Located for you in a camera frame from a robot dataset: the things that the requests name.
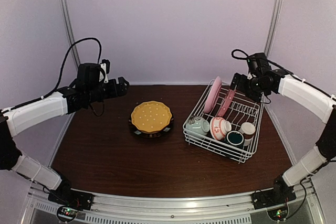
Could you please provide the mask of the pink polka dot plate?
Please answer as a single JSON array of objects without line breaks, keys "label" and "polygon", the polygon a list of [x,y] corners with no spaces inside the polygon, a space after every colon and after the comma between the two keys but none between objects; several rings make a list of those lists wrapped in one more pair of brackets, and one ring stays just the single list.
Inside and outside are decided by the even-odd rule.
[{"label": "pink polka dot plate", "polygon": [[225,113],[227,112],[231,102],[233,101],[233,98],[235,96],[236,90],[229,89],[226,93],[223,102],[220,106],[220,109],[218,110],[216,116],[223,117]]}]

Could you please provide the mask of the yellow polka dot plate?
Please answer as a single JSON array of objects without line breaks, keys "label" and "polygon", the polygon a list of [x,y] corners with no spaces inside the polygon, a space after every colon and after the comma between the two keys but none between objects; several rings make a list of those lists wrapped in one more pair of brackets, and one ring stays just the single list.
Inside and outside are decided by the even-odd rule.
[{"label": "yellow polka dot plate", "polygon": [[163,130],[173,118],[170,108],[159,101],[147,101],[137,105],[131,113],[131,123],[141,132]]}]

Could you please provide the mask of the black striped rim plate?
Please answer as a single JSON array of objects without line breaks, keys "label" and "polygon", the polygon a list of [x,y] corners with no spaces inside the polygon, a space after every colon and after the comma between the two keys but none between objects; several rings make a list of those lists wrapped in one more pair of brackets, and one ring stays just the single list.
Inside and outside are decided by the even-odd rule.
[{"label": "black striped rim plate", "polygon": [[129,126],[129,131],[131,134],[141,137],[141,138],[158,138],[161,136],[165,136],[169,134],[170,132],[173,131],[174,128],[174,117],[172,117],[169,121],[169,124],[165,126],[162,130],[156,131],[156,132],[144,132],[140,131],[133,123],[131,117],[128,119],[128,126]]}]

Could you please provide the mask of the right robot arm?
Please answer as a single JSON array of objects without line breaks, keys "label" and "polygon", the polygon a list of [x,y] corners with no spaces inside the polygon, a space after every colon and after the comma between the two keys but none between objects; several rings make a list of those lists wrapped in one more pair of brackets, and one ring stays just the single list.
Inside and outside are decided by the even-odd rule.
[{"label": "right robot arm", "polygon": [[275,179],[275,188],[269,192],[269,199],[279,204],[289,196],[290,187],[314,175],[335,158],[335,97],[267,59],[263,52],[243,57],[236,56],[237,52],[233,50],[231,56],[247,62],[249,75],[234,74],[230,84],[232,89],[257,103],[272,93],[280,94],[299,103],[325,124],[312,150]]}]

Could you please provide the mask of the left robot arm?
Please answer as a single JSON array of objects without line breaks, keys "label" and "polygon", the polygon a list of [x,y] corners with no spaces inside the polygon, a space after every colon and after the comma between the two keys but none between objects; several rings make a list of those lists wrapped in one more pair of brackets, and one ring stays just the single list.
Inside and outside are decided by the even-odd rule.
[{"label": "left robot arm", "polygon": [[76,79],[69,85],[56,88],[50,94],[1,110],[1,169],[13,170],[50,190],[64,205],[71,205],[75,192],[61,185],[63,178],[19,150],[13,138],[24,130],[49,119],[92,107],[95,102],[122,97],[130,86],[124,77],[108,79],[110,63],[83,63]]}]

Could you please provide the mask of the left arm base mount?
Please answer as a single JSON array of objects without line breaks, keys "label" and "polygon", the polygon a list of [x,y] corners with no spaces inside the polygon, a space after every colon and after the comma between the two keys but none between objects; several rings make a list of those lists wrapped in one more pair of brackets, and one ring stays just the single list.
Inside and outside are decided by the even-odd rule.
[{"label": "left arm base mount", "polygon": [[43,185],[44,192],[48,194],[48,200],[77,210],[90,210],[94,195],[74,190],[66,177],[60,178],[60,185],[55,190]]}]

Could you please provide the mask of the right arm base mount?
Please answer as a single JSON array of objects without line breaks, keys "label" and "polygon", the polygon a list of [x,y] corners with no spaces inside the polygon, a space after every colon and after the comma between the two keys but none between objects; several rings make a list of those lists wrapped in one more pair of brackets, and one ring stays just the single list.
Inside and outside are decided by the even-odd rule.
[{"label": "right arm base mount", "polygon": [[254,209],[268,208],[285,204],[296,199],[293,186],[288,186],[281,176],[274,180],[273,188],[266,190],[256,190],[251,195]]}]

